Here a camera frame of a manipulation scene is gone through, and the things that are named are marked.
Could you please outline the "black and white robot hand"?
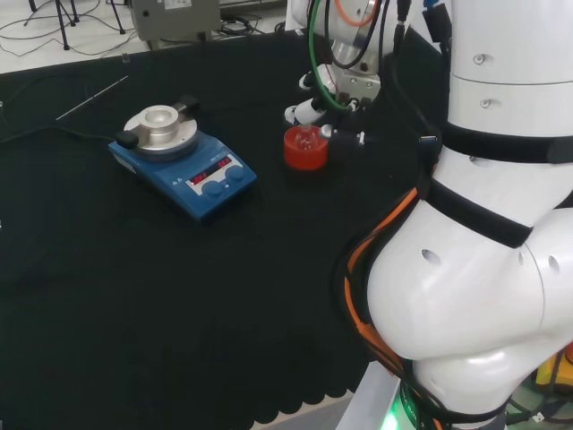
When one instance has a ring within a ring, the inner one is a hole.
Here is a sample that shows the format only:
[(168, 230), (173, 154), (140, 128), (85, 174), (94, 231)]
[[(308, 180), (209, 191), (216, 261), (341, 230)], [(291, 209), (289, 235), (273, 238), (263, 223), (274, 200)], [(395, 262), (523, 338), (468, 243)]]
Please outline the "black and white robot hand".
[(365, 131), (365, 123), (379, 95), (380, 79), (330, 64), (321, 64), (318, 74), (330, 100), (318, 92), (304, 102), (287, 107), (286, 122), (302, 127), (316, 125), (319, 136), (330, 143), (364, 146), (374, 142), (375, 137)]

